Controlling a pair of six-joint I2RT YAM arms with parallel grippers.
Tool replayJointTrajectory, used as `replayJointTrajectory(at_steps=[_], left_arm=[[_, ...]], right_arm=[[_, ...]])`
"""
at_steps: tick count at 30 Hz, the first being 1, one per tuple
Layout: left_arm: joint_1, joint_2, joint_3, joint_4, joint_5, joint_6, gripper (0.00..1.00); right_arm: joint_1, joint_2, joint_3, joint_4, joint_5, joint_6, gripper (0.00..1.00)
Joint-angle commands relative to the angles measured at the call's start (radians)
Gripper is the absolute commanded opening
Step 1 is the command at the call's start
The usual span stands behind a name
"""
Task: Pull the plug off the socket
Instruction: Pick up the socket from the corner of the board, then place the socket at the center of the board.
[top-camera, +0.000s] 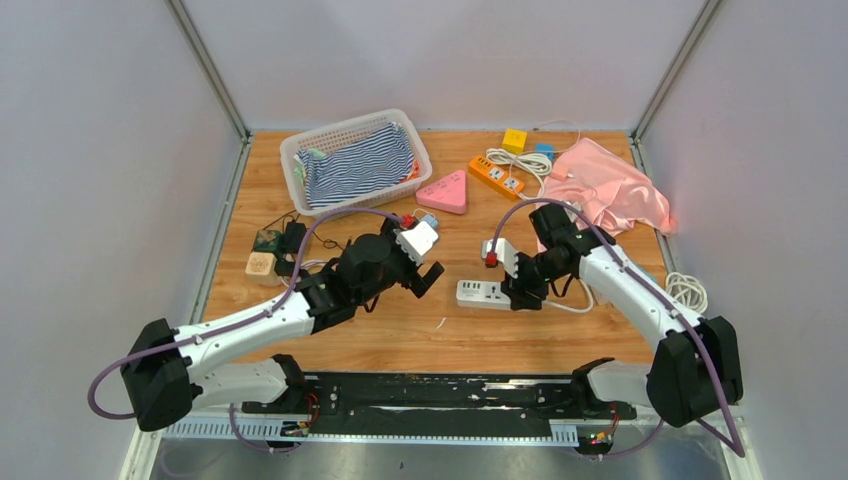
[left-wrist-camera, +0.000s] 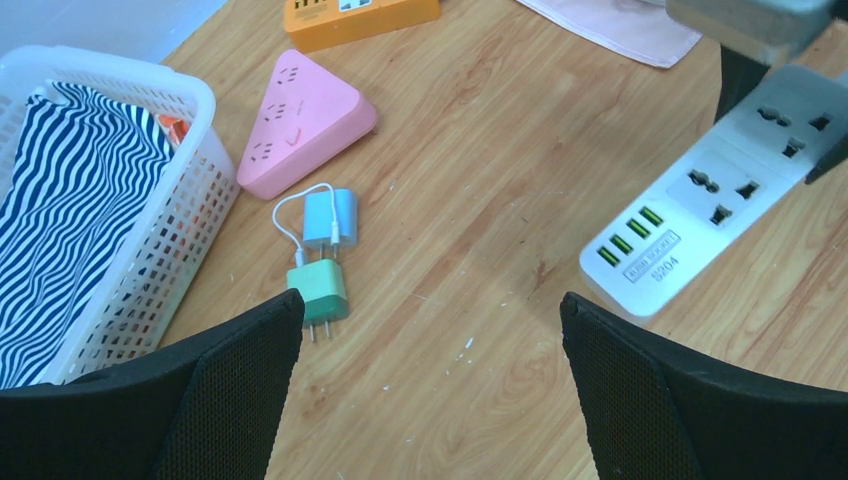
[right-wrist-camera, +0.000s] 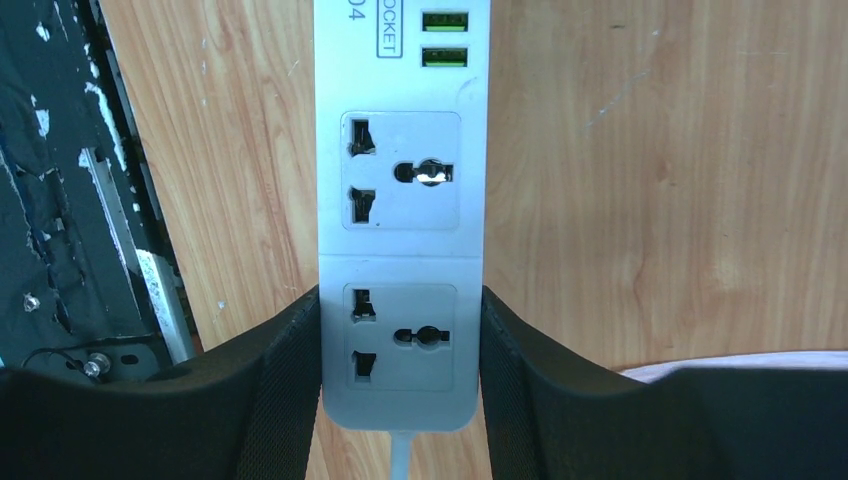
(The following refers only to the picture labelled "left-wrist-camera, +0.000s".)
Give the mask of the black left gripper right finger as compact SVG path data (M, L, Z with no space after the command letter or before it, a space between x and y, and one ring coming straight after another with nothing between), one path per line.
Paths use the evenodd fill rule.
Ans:
M589 299L562 345L602 479L843 479L847 396L726 363Z

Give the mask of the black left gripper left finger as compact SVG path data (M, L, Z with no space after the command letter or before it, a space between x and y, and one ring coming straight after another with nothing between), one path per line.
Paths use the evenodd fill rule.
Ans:
M1 394L5 479L262 479L302 345L289 289L63 384Z

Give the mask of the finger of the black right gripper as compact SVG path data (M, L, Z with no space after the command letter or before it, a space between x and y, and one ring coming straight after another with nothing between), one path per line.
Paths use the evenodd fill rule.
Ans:
M808 172L804 179L806 185L811 185L832 169L836 168L847 159L847 144L848 134L845 133L821 158L816 162L814 167Z
M730 110L753 91L771 69L725 45L720 47L721 90L714 122L719 122Z

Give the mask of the green plug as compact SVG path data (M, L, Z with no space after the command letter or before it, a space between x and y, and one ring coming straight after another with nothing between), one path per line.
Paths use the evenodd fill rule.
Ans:
M315 330L324 328L331 336L330 323L346 319L350 303L342 266L334 259L320 259L290 269L286 274L287 287L299 292L304 302L303 328L310 341L316 341Z

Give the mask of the blue plug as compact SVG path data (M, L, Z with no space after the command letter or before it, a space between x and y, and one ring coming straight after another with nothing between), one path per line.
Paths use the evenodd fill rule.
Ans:
M332 222L336 220L339 230L338 246L342 249L355 247L359 243L359 199L350 189L335 190L335 211L331 206L328 190L309 193L304 200L303 242L310 250L331 250Z

